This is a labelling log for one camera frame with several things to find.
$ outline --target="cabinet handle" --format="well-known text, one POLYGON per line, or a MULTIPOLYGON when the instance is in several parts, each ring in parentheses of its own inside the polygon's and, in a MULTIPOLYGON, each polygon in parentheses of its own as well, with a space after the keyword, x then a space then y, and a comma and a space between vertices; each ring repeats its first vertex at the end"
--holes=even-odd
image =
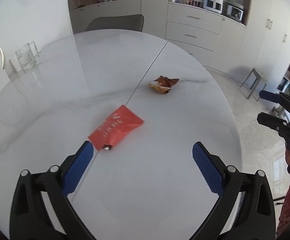
POLYGON ((198 18, 198 17, 195 17, 195 16, 191 16, 191 15, 188 15, 188 17, 194 18, 194 19, 197 19, 197 20, 201 20, 201 18, 198 18))
POLYGON ((193 38, 198 38, 197 36, 190 35, 190 34, 184 34, 185 36, 193 37, 193 38))

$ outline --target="red wrapper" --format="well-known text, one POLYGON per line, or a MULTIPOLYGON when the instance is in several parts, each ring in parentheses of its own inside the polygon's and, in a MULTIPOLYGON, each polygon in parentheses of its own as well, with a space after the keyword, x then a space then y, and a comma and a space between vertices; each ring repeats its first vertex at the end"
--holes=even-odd
POLYGON ((88 138, 98 151, 102 148, 110 150, 143 122, 123 105, 107 117, 88 138))

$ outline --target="drawer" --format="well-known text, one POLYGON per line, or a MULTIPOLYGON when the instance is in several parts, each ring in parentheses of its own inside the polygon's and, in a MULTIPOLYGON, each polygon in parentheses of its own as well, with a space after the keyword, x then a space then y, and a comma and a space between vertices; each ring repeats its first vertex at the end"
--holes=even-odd
POLYGON ((182 23, 219 34, 222 17, 203 9, 179 4, 168 4, 168 22, 182 23))
POLYGON ((180 41, 215 51, 218 36, 218 34, 200 28, 167 22, 166 39, 168 40, 180 41))
POLYGON ((179 41, 172 41, 167 40, 176 46, 180 47, 184 51, 186 51, 188 54, 192 55, 200 64, 202 64, 205 67, 210 67, 213 62, 213 54, 214 52, 203 49, 201 47, 197 47, 191 44, 179 42, 179 41))

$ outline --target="blue textured pad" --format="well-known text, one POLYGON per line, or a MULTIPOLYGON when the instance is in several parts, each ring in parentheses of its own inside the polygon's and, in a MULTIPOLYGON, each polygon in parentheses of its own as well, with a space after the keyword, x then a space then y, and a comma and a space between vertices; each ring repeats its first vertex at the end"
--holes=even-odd
POLYGON ((86 146, 80 150, 81 152, 78 153, 78 156, 63 177, 62 192, 66 197, 69 193, 73 193, 75 191, 86 168, 94 156, 94 147, 90 142, 88 142, 86 146))
POLYGON ((267 92, 265 90, 260 91, 259 96, 261 99, 265 99, 267 101, 274 102, 277 104, 280 104, 282 101, 281 97, 278 94, 273 94, 273 93, 267 92))
POLYGON ((221 196, 224 192, 223 178, 198 143, 195 143, 192 148, 192 157, 203 174, 210 190, 221 196))

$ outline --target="white marble table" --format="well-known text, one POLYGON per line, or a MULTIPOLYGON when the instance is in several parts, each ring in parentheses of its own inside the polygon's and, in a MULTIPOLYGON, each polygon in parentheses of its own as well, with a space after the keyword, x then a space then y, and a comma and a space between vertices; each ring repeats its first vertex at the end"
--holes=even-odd
POLYGON ((40 65, 0 94, 0 229, 23 169, 44 172, 74 154, 125 104, 144 124, 95 154, 72 205, 101 240, 189 239, 217 195, 192 159, 202 141, 241 169, 230 107, 193 57, 160 38, 125 30, 80 33, 41 52, 40 65), (147 84, 179 78, 161 95, 147 84))

